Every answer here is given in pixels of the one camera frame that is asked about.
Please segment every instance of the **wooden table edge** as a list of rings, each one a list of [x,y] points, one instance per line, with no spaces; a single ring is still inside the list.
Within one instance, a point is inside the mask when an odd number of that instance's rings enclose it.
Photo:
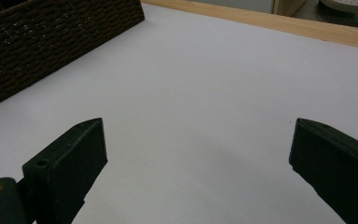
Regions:
[[[303,35],[358,48],[358,28],[355,27],[319,21],[307,21],[186,0],[141,0],[141,2],[157,7],[166,7],[229,21],[242,22],[294,35]]]

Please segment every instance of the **dark brown wicker basket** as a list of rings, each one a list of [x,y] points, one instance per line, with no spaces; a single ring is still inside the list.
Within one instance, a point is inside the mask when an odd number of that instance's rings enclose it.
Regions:
[[[144,19],[139,0],[0,4],[0,102]]]

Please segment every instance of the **floor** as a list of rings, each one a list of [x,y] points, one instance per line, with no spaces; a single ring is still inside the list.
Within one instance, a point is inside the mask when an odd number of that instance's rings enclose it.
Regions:
[[[358,27],[358,15],[337,11],[328,7],[319,8],[318,2],[319,0],[307,0],[293,17]]]

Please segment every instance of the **wicker basket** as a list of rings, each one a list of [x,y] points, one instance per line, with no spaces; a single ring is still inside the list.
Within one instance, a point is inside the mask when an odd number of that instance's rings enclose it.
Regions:
[[[139,0],[0,3],[0,102],[144,19]]]

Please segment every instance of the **white table surface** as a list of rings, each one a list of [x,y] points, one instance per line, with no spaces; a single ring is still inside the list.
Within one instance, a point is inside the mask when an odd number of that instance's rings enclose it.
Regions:
[[[102,117],[74,223],[343,223],[288,163],[296,118],[358,139],[358,49],[144,5],[146,20],[0,104],[0,177]]]

